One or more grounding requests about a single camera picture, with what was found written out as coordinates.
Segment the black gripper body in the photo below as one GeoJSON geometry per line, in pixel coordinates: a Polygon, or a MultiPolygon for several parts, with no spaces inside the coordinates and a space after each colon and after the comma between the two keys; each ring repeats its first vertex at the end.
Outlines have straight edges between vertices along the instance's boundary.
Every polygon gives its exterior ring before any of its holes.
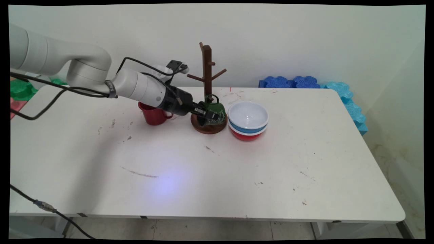
{"type": "Polygon", "coordinates": [[[162,110],[178,115],[185,116],[188,113],[195,112],[193,96],[177,87],[169,85],[165,89],[166,93],[162,100],[162,110]]]}

